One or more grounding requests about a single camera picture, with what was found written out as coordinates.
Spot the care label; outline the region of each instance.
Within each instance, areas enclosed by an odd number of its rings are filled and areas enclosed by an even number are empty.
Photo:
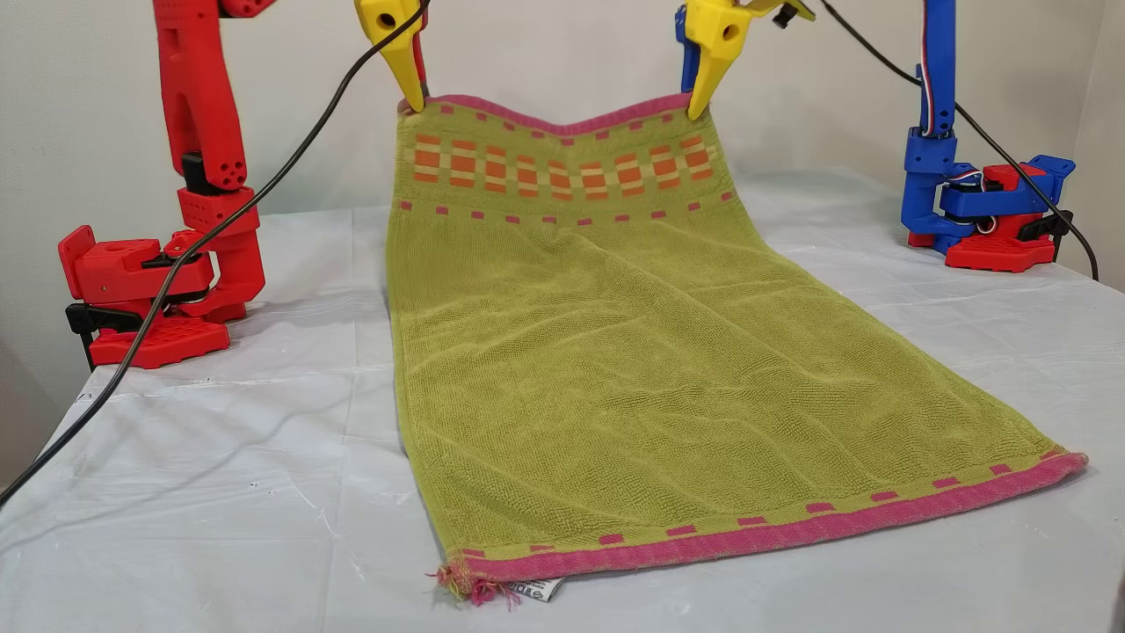
[[[508,582],[507,588],[516,594],[520,594],[521,596],[526,596],[529,598],[547,603],[550,602],[551,596],[555,595],[555,590],[559,588],[559,585],[562,585],[564,580],[566,580],[566,578]]]

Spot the white wall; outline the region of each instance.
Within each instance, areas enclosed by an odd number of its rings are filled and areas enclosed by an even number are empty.
[[[1125,151],[1125,2],[1106,3],[1101,36],[1090,75],[1074,161],[1078,170],[1069,179],[1066,204],[1079,229],[1094,245],[1101,281],[1125,290],[1125,201],[1117,187]],[[1086,254],[1070,238],[1060,261],[1086,272]]]
[[[915,63],[920,2],[837,3],[888,55]],[[558,121],[674,92],[677,4],[436,0],[424,35],[431,88]],[[961,100],[1017,156],[1073,154],[1104,7],[962,2]],[[224,37],[254,184],[368,44],[350,0],[280,0],[255,20],[226,22]],[[158,81],[145,2],[0,3],[0,482],[30,459],[87,374],[63,320],[71,298],[56,242],[82,223],[102,239],[166,237],[179,226]],[[262,210],[387,199],[398,99],[375,60]],[[737,170],[843,164],[892,187],[917,109],[916,91],[824,12],[785,31],[755,24],[714,107]],[[996,162],[961,134],[963,160]]]

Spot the towel fringe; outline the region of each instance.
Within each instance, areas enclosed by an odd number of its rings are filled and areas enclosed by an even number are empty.
[[[512,611],[513,605],[520,604],[520,595],[508,589],[507,585],[485,580],[484,578],[474,580],[471,589],[466,594],[460,585],[458,585],[453,576],[453,570],[449,566],[440,567],[438,568],[438,573],[428,573],[426,576],[436,578],[438,585],[448,589],[459,603],[468,600],[472,603],[472,606],[479,607],[485,603],[493,602],[497,595],[501,595],[507,600],[507,611]]]

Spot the white tablecloth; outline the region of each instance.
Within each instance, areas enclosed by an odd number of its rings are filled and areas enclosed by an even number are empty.
[[[1084,474],[855,539],[575,578],[512,613],[457,606],[425,576],[439,546],[395,421],[387,209],[267,216],[268,284],[232,349],[129,372],[0,514],[0,631],[1108,631],[1125,296],[1058,265],[946,268],[903,245],[892,191],[846,173],[739,193],[775,248],[1087,452]]]

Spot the white table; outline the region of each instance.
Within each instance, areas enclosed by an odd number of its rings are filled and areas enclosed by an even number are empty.
[[[843,172],[739,193],[774,247],[1087,452],[1084,474],[845,541],[576,578],[512,613],[458,607],[425,576],[439,548],[395,421],[387,209],[268,216],[268,284],[233,347],[130,372],[0,515],[0,631],[1108,631],[1125,296],[1058,265],[946,268],[903,245],[893,192]]]

